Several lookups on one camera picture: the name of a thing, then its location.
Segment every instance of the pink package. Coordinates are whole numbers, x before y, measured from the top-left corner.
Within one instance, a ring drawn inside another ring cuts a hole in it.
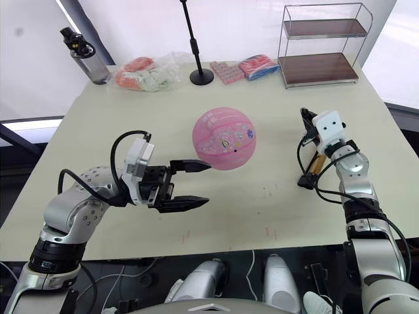
[[[244,73],[238,65],[229,67],[225,62],[213,61],[209,64],[209,66],[226,85],[244,79]]]

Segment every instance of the person's shoe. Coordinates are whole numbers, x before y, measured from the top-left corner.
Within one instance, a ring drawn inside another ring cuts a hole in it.
[[[332,314],[332,305],[327,303],[318,294],[308,291],[302,298],[302,303],[306,309],[307,314]],[[339,306],[336,306],[336,313],[342,314],[342,310]]]

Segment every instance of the plastic bag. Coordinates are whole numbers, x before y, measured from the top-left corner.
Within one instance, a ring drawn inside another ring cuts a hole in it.
[[[280,66],[268,56],[258,54],[240,62],[238,67],[244,72],[248,80],[254,80],[268,73],[275,72]]]
[[[151,59],[139,57],[127,63],[113,75],[113,81],[120,87],[144,92],[157,92],[180,82],[179,54],[168,54]]]

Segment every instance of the wooden shelf tray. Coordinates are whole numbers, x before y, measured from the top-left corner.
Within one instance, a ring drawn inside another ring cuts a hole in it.
[[[283,26],[290,40],[367,36],[367,31],[354,18],[285,21]]]
[[[279,62],[287,88],[358,81],[354,69],[340,52],[280,57]]]

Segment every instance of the black pole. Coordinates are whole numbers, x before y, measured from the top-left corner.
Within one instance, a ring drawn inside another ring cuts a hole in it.
[[[196,42],[196,39],[194,38],[194,33],[192,32],[192,26],[191,26],[191,20],[189,19],[189,13],[188,8],[186,6],[187,0],[180,0],[183,5],[183,11],[185,12],[185,18],[186,23],[188,24],[189,29],[189,35],[191,36],[190,43],[191,43],[191,49],[192,53],[195,56],[196,66],[198,67],[198,70],[195,70],[191,73],[189,76],[189,79],[191,82],[195,85],[206,85],[212,82],[214,79],[214,74],[209,69],[203,69],[201,66],[201,61],[199,59],[199,49],[198,49],[198,43]]]

